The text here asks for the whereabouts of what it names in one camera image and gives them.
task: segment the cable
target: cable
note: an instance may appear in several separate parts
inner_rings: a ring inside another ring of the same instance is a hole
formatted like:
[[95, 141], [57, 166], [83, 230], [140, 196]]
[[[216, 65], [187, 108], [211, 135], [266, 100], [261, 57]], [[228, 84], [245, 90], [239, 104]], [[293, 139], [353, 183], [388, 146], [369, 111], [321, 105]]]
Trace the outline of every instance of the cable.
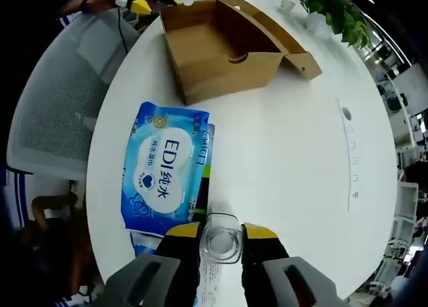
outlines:
[[123, 48], [125, 49], [126, 54], [128, 54], [128, 48], [126, 47], [125, 38], [122, 34], [122, 28], [120, 28], [120, 8], [118, 7], [118, 28], [120, 33], [120, 38], [122, 38]]

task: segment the gray mesh chair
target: gray mesh chair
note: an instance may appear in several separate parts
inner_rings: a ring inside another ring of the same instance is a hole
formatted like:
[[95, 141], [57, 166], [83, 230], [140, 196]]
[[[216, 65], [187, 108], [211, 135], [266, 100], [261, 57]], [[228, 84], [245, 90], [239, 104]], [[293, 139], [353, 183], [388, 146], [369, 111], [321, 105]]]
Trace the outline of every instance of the gray mesh chair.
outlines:
[[[7, 164], [30, 173], [84, 180], [101, 104], [125, 58], [114, 10], [80, 14], [38, 61], [19, 99]], [[120, 20], [130, 49], [138, 32]]]

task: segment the cardboard box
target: cardboard box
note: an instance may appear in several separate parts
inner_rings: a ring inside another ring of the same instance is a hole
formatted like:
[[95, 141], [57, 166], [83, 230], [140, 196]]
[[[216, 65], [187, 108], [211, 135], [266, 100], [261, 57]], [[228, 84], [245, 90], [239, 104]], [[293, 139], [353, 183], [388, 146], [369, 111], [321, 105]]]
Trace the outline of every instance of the cardboard box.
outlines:
[[320, 75], [312, 55], [244, 0], [196, 1], [160, 13], [185, 103], [263, 87], [286, 58], [307, 78]]

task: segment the blue heart logo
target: blue heart logo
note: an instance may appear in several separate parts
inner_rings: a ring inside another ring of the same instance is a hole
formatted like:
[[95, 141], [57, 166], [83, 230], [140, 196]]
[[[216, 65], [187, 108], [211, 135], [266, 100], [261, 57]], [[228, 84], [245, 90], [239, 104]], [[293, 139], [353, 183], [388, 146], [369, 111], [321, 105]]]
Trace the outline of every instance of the blue heart logo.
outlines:
[[147, 188], [151, 188], [153, 184], [153, 177], [151, 175], [147, 175], [142, 178], [142, 184]]

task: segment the wet wipes package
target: wet wipes package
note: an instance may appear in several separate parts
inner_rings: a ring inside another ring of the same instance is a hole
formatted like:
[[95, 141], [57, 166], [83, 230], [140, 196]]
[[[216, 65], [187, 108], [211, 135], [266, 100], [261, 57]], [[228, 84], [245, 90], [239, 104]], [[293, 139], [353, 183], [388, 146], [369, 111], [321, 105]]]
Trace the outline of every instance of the wet wipes package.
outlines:
[[191, 221], [208, 153], [208, 117], [203, 111], [141, 105], [122, 176], [127, 229], [163, 236]]
[[135, 257], [138, 257], [142, 253], [154, 254], [162, 240], [162, 238], [153, 235], [143, 235], [138, 232], [131, 232], [130, 237]]
[[199, 188], [198, 200], [192, 217], [192, 221], [205, 221], [207, 218], [208, 208], [208, 191], [209, 191], [209, 179], [211, 176], [211, 157], [213, 152], [213, 142], [215, 134], [215, 125], [208, 124], [208, 155], [203, 168], [201, 186]]

